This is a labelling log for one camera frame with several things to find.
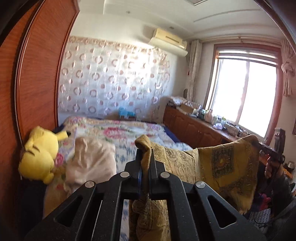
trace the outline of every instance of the window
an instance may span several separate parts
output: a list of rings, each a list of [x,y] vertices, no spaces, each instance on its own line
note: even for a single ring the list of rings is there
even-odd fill
[[[279,53],[217,47],[205,108],[270,143],[278,119]]]

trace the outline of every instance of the patterned cloth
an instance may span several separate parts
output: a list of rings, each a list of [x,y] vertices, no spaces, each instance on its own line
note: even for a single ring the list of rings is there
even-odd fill
[[[177,150],[192,150],[185,143],[174,143],[165,133],[164,128],[157,124],[137,121],[97,120],[86,117],[70,116],[64,122],[64,129],[71,132],[68,139],[59,142],[59,153],[56,158],[56,171],[53,182],[48,185],[44,200],[44,217],[58,207],[66,198],[64,191],[65,168],[67,162],[74,157],[75,139],[93,136],[100,140],[113,143],[117,173],[124,171],[127,162],[136,157],[135,140],[142,134],[151,141],[162,146]],[[128,240],[128,200],[123,204],[120,240]]]
[[[71,36],[59,78],[58,109],[99,118],[118,108],[161,122],[160,99],[170,81],[170,56],[159,48]]]
[[[198,103],[195,103],[193,101],[189,101],[183,97],[180,96],[170,96],[168,100],[168,105],[169,106],[179,106],[181,104],[187,105],[191,108],[198,109],[199,105]]]
[[[222,197],[232,198],[233,205],[241,213],[250,209],[259,164],[259,150],[256,148],[258,140],[255,136],[190,151],[163,147],[151,142],[145,135],[140,136],[135,143],[143,151],[143,192],[139,200],[130,200],[130,241],[170,240],[166,201],[153,201],[148,195],[151,149],[155,160],[163,162],[166,171],[182,181],[193,184],[203,180]]]

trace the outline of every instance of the wooden door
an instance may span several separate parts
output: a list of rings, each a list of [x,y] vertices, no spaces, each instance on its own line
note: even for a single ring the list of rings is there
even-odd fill
[[[163,115],[163,123],[166,127],[170,129],[170,131],[173,132],[173,126],[175,122],[175,111],[176,109],[173,109],[172,107],[166,106],[165,113]]]
[[[35,126],[57,124],[57,92],[64,50],[79,13],[77,0],[45,0],[30,19],[16,61],[14,102],[20,141]]]
[[[221,144],[221,137],[215,133],[206,131],[203,133],[200,142],[198,143],[198,147],[210,147],[217,146]]]
[[[1,218],[14,226],[17,185],[20,175],[17,171],[21,150],[18,142],[12,103],[13,71],[17,48],[26,25],[35,11],[34,5],[21,17],[0,47],[0,110],[1,110],[1,158],[0,158],[0,213]]]
[[[188,126],[188,120],[185,115],[177,115],[174,119],[175,122],[173,124],[172,132],[181,142],[186,143],[185,129],[186,126]]]
[[[201,132],[197,123],[188,123],[184,130],[184,142],[192,148],[198,147],[200,142]]]

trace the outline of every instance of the wooden cabinet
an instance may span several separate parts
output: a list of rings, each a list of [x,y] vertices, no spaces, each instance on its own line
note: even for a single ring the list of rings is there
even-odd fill
[[[170,106],[165,108],[163,123],[181,142],[192,148],[217,146],[236,140],[225,132],[213,129],[210,123],[185,115]]]
[[[209,146],[217,146],[222,144],[222,138],[211,133],[205,132],[202,135],[202,138],[198,144],[198,147],[209,147]]]
[[[57,127],[58,80],[79,7],[76,0],[2,2],[8,12],[1,16],[0,40],[0,213],[17,227],[22,142],[35,126]]]

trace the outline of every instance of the cable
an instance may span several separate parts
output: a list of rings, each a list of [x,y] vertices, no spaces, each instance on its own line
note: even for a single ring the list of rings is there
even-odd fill
[[[276,172],[275,172],[275,174],[274,174],[274,176],[272,177],[270,177],[271,178],[271,181],[270,181],[270,183],[267,185],[267,187],[263,190],[263,192],[261,193],[261,195],[260,195],[260,197],[259,198],[261,198],[261,196],[262,196],[262,194],[264,194],[265,193],[265,191],[267,190],[267,188],[270,186],[270,184],[272,184],[272,182],[275,180],[275,178],[276,178],[276,174],[277,174],[277,172],[279,171],[279,168],[280,168],[280,166],[281,166],[281,164],[279,165],[279,167],[277,168],[277,170],[276,170]]]

